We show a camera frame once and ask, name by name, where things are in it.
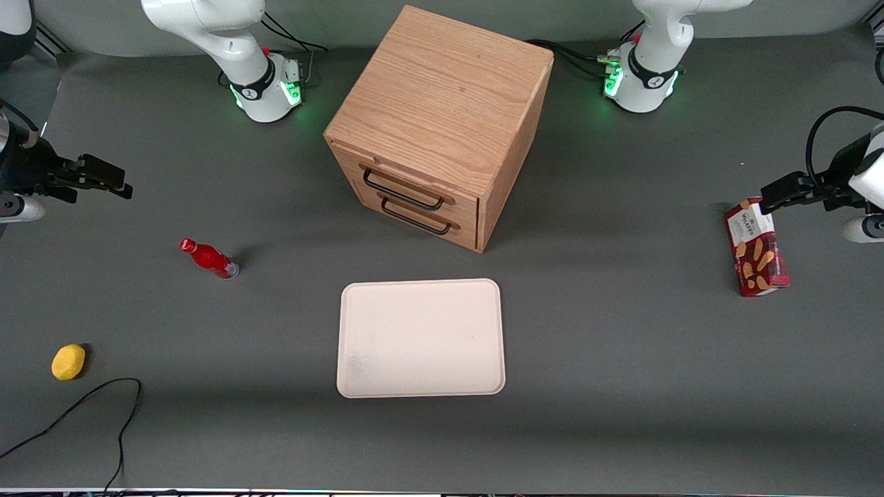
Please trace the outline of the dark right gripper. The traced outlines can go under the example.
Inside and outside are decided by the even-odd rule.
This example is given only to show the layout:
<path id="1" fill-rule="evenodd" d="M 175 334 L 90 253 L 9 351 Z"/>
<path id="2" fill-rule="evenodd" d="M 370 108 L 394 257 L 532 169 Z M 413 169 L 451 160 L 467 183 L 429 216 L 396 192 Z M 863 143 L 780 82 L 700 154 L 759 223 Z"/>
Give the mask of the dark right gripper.
<path id="1" fill-rule="evenodd" d="M 50 196 L 75 204 L 78 170 L 88 182 L 101 184 L 105 191 L 124 200 L 133 198 L 133 187 L 124 183 L 124 170 L 94 155 L 60 157 L 45 139 L 31 148 L 23 148 L 11 138 L 3 141 L 4 193 Z"/>

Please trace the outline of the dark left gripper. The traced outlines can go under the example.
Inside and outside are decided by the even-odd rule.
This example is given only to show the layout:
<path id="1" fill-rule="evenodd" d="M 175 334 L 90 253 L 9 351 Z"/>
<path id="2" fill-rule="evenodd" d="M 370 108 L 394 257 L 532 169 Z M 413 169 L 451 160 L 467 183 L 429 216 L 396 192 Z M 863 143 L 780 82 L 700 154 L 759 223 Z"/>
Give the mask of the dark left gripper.
<path id="1" fill-rule="evenodd" d="M 871 142 L 868 133 L 843 146 L 834 154 L 827 170 L 815 172 L 812 166 L 814 154 L 814 138 L 808 137 L 805 150 L 805 166 L 811 177 L 812 202 L 822 202 L 825 211 L 833 211 L 840 207 L 861 208 L 866 212 L 874 212 L 872 203 L 865 200 L 855 189 L 849 186 L 849 179 L 865 157 L 866 148 Z M 773 214 L 780 206 L 799 204 L 808 196 L 807 174 L 792 172 L 775 182 L 761 188 L 760 212 L 764 215 Z"/>

